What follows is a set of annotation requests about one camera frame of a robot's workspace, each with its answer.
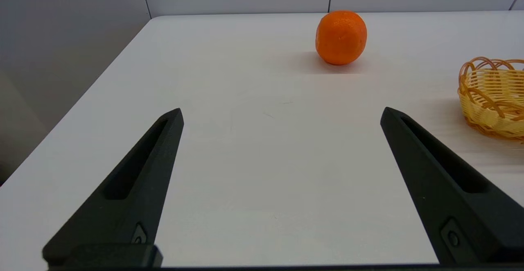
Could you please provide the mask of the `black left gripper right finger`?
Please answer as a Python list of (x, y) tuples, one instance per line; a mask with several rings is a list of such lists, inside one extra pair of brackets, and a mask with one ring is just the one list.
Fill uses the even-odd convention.
[(521, 266), (524, 210), (407, 114), (380, 125), (438, 261)]

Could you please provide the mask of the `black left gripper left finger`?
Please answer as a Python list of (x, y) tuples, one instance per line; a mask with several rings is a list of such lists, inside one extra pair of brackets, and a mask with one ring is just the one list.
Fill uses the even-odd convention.
[(153, 269), (155, 238), (181, 139), (176, 108), (160, 116), (43, 247), (50, 269)]

